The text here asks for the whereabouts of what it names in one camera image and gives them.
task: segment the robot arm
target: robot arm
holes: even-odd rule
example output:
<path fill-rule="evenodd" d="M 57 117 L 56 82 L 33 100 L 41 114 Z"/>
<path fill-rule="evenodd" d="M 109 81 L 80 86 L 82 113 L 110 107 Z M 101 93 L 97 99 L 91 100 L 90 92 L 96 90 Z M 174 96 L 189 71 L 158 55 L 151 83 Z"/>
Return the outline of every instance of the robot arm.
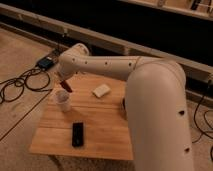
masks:
<path fill-rule="evenodd" d="M 60 81 L 77 71 L 127 81 L 125 105 L 136 171 L 194 171 L 185 74 L 151 57 L 90 57 L 83 44 L 59 58 Z"/>

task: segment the white sponge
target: white sponge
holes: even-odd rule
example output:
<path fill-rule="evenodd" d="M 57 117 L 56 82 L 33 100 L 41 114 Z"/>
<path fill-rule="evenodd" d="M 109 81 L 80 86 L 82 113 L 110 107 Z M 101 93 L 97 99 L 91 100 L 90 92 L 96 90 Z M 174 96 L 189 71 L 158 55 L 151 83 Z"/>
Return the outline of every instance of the white sponge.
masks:
<path fill-rule="evenodd" d="M 93 94 L 95 94 L 95 96 L 98 98 L 102 97 L 103 95 L 109 92 L 110 92 L 110 88 L 106 84 L 102 84 L 99 87 L 97 87 L 95 90 L 93 90 Z"/>

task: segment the concrete floor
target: concrete floor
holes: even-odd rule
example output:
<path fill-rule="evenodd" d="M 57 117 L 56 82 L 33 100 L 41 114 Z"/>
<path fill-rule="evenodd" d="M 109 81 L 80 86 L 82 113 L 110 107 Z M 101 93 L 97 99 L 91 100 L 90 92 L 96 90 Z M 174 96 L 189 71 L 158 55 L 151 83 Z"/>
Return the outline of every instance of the concrete floor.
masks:
<path fill-rule="evenodd" d="M 50 47 L 24 38 L 0 28 L 0 82 L 18 76 L 23 71 L 33 67 L 35 62 L 51 51 Z M 32 80 L 33 84 L 42 84 L 42 81 Z M 13 102 L 0 105 L 0 137 L 43 96 L 42 93 L 26 91 L 23 96 Z M 196 103 L 188 101 L 190 124 Z M 28 152 L 36 124 L 42 115 L 45 100 L 37 106 L 18 126 L 0 142 L 0 171 L 46 171 L 57 170 L 56 166 L 45 155 L 33 155 Z M 199 115 L 208 108 L 201 106 Z M 199 133 L 191 129 L 192 139 Z M 196 171 L 212 171 L 209 150 L 212 141 L 206 137 L 193 145 Z M 114 161 L 103 159 L 87 159 L 75 157 L 59 157 L 65 170 L 74 171 L 133 171 L 131 161 Z"/>

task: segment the paper cup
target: paper cup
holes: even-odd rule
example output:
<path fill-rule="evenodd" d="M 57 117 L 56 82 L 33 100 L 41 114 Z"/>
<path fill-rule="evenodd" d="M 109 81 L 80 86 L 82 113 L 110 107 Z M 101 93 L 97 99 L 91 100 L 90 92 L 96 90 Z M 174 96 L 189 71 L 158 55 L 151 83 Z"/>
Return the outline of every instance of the paper cup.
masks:
<path fill-rule="evenodd" d="M 54 95 L 54 100 L 62 112 L 70 110 L 70 94 L 66 90 L 57 91 Z"/>

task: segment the wooden table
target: wooden table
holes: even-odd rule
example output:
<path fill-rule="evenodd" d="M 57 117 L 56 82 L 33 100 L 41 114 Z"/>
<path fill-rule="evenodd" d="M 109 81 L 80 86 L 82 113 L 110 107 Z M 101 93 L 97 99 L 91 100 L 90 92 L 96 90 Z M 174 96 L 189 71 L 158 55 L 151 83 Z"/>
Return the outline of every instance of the wooden table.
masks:
<path fill-rule="evenodd" d="M 73 89 L 71 110 L 62 113 L 50 96 L 38 124 L 30 152 L 89 158 L 132 160 L 128 124 L 122 106 L 125 82 L 91 74 L 76 74 L 70 80 Z M 98 99 L 92 94 L 106 83 L 111 92 Z M 52 92 L 61 89 L 55 85 Z M 72 123 L 84 122 L 84 146 L 72 147 Z"/>

